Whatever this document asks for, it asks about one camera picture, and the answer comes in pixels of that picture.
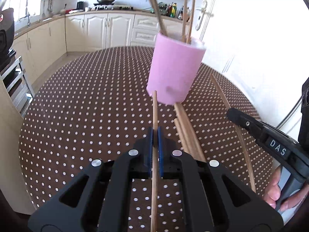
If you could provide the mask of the person right hand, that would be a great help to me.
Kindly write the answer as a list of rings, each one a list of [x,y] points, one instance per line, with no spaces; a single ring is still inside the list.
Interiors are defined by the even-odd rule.
[[[281,190],[278,186],[278,183],[281,178],[281,166],[278,166],[274,173],[272,174],[271,180],[268,186],[265,189],[265,193],[263,196],[263,200],[267,202],[272,208],[276,208],[276,201],[281,196]],[[296,207],[298,204],[302,202],[308,195],[308,184],[303,186],[301,190],[299,190],[294,195],[290,196],[286,199],[280,206],[280,211],[284,212],[290,208]]]

